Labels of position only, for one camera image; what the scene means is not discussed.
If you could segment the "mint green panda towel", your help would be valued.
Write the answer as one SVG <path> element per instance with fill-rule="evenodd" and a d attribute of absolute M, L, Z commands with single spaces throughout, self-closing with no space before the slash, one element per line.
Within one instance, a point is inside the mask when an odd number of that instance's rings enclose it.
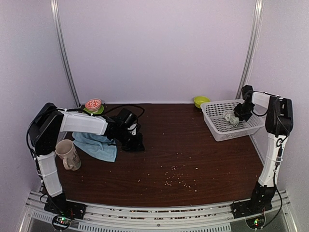
<path fill-rule="evenodd" d="M 239 118 L 236 116 L 233 116 L 229 121 L 228 121 L 233 127 L 236 127 L 239 124 Z"/>

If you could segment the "white perforated plastic basket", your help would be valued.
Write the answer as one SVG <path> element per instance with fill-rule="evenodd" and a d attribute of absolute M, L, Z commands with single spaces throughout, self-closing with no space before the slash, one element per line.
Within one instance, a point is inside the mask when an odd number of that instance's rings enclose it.
<path fill-rule="evenodd" d="M 201 104 L 204 121 L 217 142 L 252 135 L 265 125 L 262 117 L 252 115 L 241 121 L 234 108 L 243 100 L 214 101 Z"/>

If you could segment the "light blue towel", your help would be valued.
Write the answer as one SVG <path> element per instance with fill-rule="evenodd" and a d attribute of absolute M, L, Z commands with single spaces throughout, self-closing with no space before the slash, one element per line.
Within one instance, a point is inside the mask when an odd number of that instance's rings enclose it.
<path fill-rule="evenodd" d="M 117 157 L 115 140 L 86 132 L 73 132 L 72 137 L 74 145 L 91 157 L 105 162 L 115 162 Z"/>

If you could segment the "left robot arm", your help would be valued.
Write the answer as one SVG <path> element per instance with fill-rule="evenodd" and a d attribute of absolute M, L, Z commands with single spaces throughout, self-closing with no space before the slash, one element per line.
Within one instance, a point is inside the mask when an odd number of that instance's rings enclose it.
<path fill-rule="evenodd" d="M 106 113 L 94 115 L 82 109 L 61 109 L 53 103 L 46 103 L 30 122 L 26 132 L 26 143 L 36 162 L 50 206 L 60 215 L 70 207 L 60 183 L 55 162 L 58 135 L 61 132 L 86 132 L 117 140 L 122 150 L 144 151 L 143 136 L 140 133 L 139 116 L 119 106 L 115 116 Z"/>

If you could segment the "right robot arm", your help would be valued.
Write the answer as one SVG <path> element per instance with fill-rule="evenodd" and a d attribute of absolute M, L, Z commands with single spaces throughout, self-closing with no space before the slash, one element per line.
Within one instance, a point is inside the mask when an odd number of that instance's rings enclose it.
<path fill-rule="evenodd" d="M 292 100 L 266 92 L 254 91 L 250 85 L 241 89 L 243 103 L 234 108 L 234 114 L 240 121 L 248 121 L 254 113 L 254 107 L 260 106 L 266 112 L 265 128 L 268 136 L 267 155 L 262 173 L 255 184 L 247 208 L 258 213 L 270 204 L 277 190 L 278 173 L 282 162 L 286 142 L 294 126 Z"/>

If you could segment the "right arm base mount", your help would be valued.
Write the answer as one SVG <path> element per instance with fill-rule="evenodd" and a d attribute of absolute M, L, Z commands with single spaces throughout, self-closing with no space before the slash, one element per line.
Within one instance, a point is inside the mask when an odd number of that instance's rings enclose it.
<path fill-rule="evenodd" d="M 253 191 L 249 200 L 234 201 L 231 210 L 234 219 L 245 218 L 246 224 L 250 229 L 262 229 L 266 225 L 266 211 L 272 209 L 272 198 L 274 190 L 266 192 Z"/>

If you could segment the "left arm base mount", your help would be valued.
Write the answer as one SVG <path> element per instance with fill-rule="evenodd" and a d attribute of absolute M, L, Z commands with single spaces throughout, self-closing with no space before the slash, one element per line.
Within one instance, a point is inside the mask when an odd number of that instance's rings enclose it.
<path fill-rule="evenodd" d="M 54 214 L 51 224 L 56 231 L 62 232 L 68 229 L 75 219 L 84 218 L 85 204 L 67 201 L 64 193 L 51 197 L 45 185 L 43 185 L 43 195 L 40 200 L 43 196 L 47 197 L 44 210 Z"/>

